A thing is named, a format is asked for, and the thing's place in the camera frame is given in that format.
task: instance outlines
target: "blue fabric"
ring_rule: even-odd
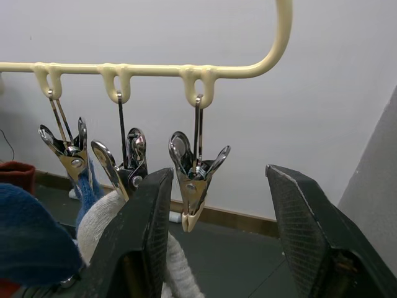
[[[77,246],[39,201],[0,183],[0,278],[47,286],[70,278],[81,265]]]
[[[91,170],[91,178],[92,178],[92,188],[89,184],[89,176],[88,169],[82,172],[79,176],[79,188],[76,183],[70,178],[72,185],[74,187],[74,192],[81,202],[81,208],[79,210],[79,214],[76,219],[76,230],[79,228],[80,222],[83,219],[84,215],[87,211],[94,205],[101,197],[105,195],[105,192],[101,188],[95,177],[94,165],[92,164],[92,160],[89,159],[89,168]]]

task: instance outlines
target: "chrome clothespin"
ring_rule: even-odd
[[[119,196],[128,201],[136,191],[139,183],[148,175],[146,139],[140,129],[134,128],[129,131],[126,142],[122,95],[120,92],[117,93],[117,97],[122,133],[122,164],[120,166],[116,165],[113,155],[100,141],[93,140],[91,147]]]
[[[203,211],[205,196],[212,176],[230,152],[230,146],[226,146],[215,160],[202,160],[203,110],[200,109],[201,98],[202,95],[199,94],[195,103],[194,152],[191,152],[189,139],[183,132],[175,132],[168,143],[169,154],[175,164],[184,204],[182,226],[185,232],[193,230]]]
[[[50,100],[50,104],[54,111],[55,119],[58,124],[60,134],[62,140],[58,140],[54,137],[51,130],[48,129],[45,125],[40,125],[38,129],[38,133],[40,134],[42,140],[47,144],[47,146],[51,149],[52,152],[59,158],[62,165],[65,167],[71,179],[78,186],[79,175],[87,171],[89,175],[89,183],[92,187],[92,176],[91,171],[89,169],[89,158],[87,154],[87,126],[86,122],[83,118],[79,118],[78,120],[78,136],[76,138],[72,137],[68,121],[66,120],[65,113],[61,107],[61,102],[59,99],[52,98],[52,90],[48,91],[48,98]],[[56,102],[60,114],[63,119],[63,123],[66,127],[66,131],[69,136],[69,141],[66,140],[65,133],[62,128],[62,124],[56,110],[55,103]]]

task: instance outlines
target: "hanger rod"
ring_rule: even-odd
[[[53,98],[59,99],[62,94],[62,74],[102,75],[107,94],[118,103],[114,78],[121,82],[123,103],[130,98],[130,79],[132,76],[179,76],[185,85],[188,102],[195,106],[197,93],[195,82],[203,81],[204,96],[200,108],[208,107],[214,95],[215,81],[224,79],[244,79],[263,75],[282,57],[290,38],[292,26],[292,0],[275,0],[277,5],[277,32],[270,52],[260,62],[249,66],[214,66],[214,65],[129,65],[129,64],[60,64],[60,63],[9,63],[0,62],[1,72],[35,73],[44,95],[53,90]]]

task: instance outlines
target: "brown baseboard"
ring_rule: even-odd
[[[68,178],[39,170],[36,170],[35,172],[35,182],[47,187],[63,189],[65,191],[69,191],[71,189],[71,184]],[[112,191],[112,188],[109,186],[103,185],[102,187],[106,193]],[[181,202],[171,201],[172,211],[182,212],[182,207],[183,206]],[[238,230],[261,234],[269,237],[279,237],[277,222],[262,217],[255,217],[212,207],[204,207],[199,221],[221,225],[228,228],[236,228]]]

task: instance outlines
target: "gray wall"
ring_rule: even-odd
[[[204,115],[204,158],[231,145],[207,205],[274,218],[267,163],[315,178],[337,204],[397,81],[397,1],[294,0],[287,51],[267,74],[221,79]],[[275,33],[274,0],[2,1],[0,60],[60,63],[248,65],[263,59]],[[3,73],[0,127],[17,160],[65,175],[38,136],[57,131],[33,74]],[[102,78],[63,75],[72,130],[85,116],[88,137],[121,161],[117,106]],[[148,141],[150,171],[172,165],[176,130],[193,135],[193,108],[178,78],[132,78],[126,128]],[[0,159],[11,151],[0,140]],[[109,184],[96,163],[100,182]]]
[[[397,276],[397,88],[338,205]]]

